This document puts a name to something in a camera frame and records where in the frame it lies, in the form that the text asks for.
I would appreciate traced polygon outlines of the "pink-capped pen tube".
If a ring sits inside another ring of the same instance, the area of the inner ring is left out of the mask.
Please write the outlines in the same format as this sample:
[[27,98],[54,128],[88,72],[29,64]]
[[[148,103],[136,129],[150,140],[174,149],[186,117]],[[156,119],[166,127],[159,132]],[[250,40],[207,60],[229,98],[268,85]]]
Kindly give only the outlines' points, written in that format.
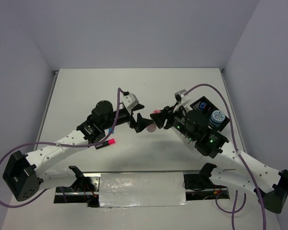
[[[153,114],[158,114],[158,113],[160,113],[160,112],[161,112],[160,110],[154,110],[154,111],[153,111]],[[147,130],[149,133],[155,132],[156,129],[157,129],[157,125],[156,125],[155,123],[149,125],[149,126],[146,128],[146,130]]]

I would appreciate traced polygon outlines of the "pink highlighter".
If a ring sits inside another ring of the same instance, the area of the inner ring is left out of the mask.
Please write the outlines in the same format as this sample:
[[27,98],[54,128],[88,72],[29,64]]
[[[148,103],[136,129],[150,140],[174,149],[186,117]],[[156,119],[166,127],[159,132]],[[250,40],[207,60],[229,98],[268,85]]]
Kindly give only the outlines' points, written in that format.
[[101,148],[104,148],[104,147],[113,145],[113,144],[115,144],[115,143],[116,143],[115,139],[112,138],[112,139],[109,139],[109,140],[107,140],[107,141],[104,141],[102,144],[96,145],[96,146],[95,146],[95,149],[96,149],[96,150],[97,150],[97,149],[101,149]]

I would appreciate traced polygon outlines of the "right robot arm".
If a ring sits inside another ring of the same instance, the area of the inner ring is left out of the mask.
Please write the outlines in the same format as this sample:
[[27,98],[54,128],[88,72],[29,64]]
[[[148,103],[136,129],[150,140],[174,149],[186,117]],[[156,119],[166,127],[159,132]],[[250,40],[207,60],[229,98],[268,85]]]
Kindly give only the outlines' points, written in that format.
[[176,131],[187,148],[201,154],[199,182],[203,187],[223,185],[257,196],[270,212],[281,213],[288,196],[288,170],[277,170],[235,149],[221,134],[229,123],[214,106],[165,107],[150,115],[158,128]]

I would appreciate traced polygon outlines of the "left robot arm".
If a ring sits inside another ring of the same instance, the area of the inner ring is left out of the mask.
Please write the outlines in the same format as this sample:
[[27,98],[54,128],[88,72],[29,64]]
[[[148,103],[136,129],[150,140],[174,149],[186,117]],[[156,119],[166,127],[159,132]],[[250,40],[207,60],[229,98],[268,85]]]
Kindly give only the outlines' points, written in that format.
[[51,182],[67,182],[73,191],[79,191],[87,184],[83,173],[70,166],[65,172],[51,174],[49,169],[82,149],[103,144],[109,138],[108,129],[128,124],[136,133],[142,132],[153,123],[134,111],[143,109],[138,101],[127,99],[118,102],[114,109],[109,101],[100,101],[91,114],[75,130],[57,142],[43,142],[43,147],[29,153],[19,149],[12,151],[3,173],[3,179],[18,202],[30,199],[39,190],[51,188]]

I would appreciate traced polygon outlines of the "white compartment organizer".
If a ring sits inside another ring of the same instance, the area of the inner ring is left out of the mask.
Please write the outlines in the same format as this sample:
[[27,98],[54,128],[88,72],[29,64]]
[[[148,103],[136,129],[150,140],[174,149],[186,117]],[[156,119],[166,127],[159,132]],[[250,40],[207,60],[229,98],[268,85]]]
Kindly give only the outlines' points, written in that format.
[[175,134],[181,139],[184,146],[189,149],[192,152],[198,152],[197,148],[195,147],[196,140],[190,140],[188,137],[186,137],[184,134],[182,134],[179,130],[176,128],[173,128],[173,131]]

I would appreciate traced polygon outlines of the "black tray container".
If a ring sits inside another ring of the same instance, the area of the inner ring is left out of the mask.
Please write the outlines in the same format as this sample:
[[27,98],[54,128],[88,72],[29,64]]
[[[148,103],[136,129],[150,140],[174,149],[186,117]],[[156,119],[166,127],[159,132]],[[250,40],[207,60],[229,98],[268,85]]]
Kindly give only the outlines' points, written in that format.
[[[206,106],[204,109],[200,109],[199,106],[201,104],[201,102],[205,102],[206,103]],[[218,109],[212,102],[210,102],[205,96],[202,96],[200,99],[196,100],[195,102],[191,103],[189,105],[190,108],[194,109],[194,110],[199,110],[201,111],[205,117],[208,118],[208,121],[209,121],[209,118],[210,118],[210,115],[211,113],[214,111],[214,110],[220,110]],[[226,126],[227,124],[230,122],[230,119],[226,116],[226,119],[225,121],[219,125],[219,126],[214,126],[210,123],[209,121],[209,127],[212,128],[212,129],[215,129],[217,131],[222,131]]]

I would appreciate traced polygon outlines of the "silver taped panel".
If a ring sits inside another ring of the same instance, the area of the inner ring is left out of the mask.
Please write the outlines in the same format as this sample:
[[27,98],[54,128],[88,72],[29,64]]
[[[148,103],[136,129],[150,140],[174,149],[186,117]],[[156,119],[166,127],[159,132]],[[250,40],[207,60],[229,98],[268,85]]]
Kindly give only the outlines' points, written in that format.
[[170,207],[187,204],[182,172],[102,174],[101,207]]

